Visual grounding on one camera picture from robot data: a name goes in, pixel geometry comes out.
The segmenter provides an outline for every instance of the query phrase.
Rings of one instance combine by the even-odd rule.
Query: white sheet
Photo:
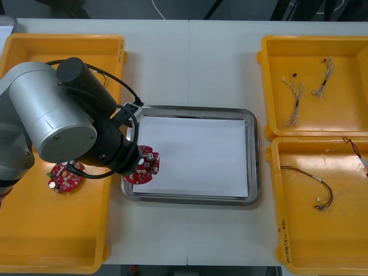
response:
[[[138,145],[160,155],[153,180],[135,193],[247,197],[245,122],[144,117]]]

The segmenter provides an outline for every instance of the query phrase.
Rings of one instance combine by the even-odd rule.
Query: table surface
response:
[[[146,104],[245,108],[258,120],[262,194],[254,206],[110,202],[108,264],[276,266],[274,202],[256,53],[265,35],[368,35],[365,22],[20,19],[19,32],[118,34],[124,80]]]

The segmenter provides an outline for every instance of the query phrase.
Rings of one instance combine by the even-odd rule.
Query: yellow plastic bin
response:
[[[325,58],[332,56],[334,69],[325,86]],[[258,53],[262,68],[267,113],[266,137],[368,136],[368,37],[266,36]],[[303,83],[295,126],[285,128],[296,99],[282,81]]]
[[[124,38],[103,35],[14,34],[6,40],[0,76],[19,63],[76,56],[122,78]],[[96,77],[104,83],[100,74]],[[120,102],[121,86],[105,87]],[[68,194],[48,187],[54,164],[36,163],[4,199],[0,211],[0,272],[93,273],[108,256],[105,244],[111,178],[84,179]],[[89,174],[105,168],[86,166]]]
[[[353,139],[368,156],[368,137]],[[276,256],[295,275],[368,275],[368,176],[351,146],[333,137],[279,137],[266,151],[271,163],[278,232]],[[293,166],[322,179],[326,188]]]

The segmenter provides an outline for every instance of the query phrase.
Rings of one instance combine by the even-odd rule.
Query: metal tray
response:
[[[246,109],[228,108],[197,108],[187,106],[147,106],[144,116],[173,117],[173,118],[200,118],[221,120],[244,120],[246,122],[247,145],[247,176],[248,197],[221,197],[184,194],[156,194],[134,193],[133,185],[121,181],[121,190],[124,196],[132,201],[165,202],[179,204],[207,204],[207,205],[252,205],[260,195],[260,177],[258,162],[258,134],[257,120],[253,113]],[[131,138],[132,129],[127,131],[127,139]]]

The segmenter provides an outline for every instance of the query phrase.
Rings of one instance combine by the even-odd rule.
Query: circuit board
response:
[[[49,188],[57,193],[68,193],[74,190],[83,179],[83,177],[67,171],[67,165],[68,162],[58,163],[47,174],[51,178],[48,182]],[[85,169],[84,165],[78,162],[74,163],[74,167],[78,170]]]
[[[124,179],[134,185],[145,184],[152,180],[152,176],[159,172],[160,157],[158,152],[154,152],[151,147],[146,145],[139,146],[142,152],[142,159],[134,172],[125,175]]]

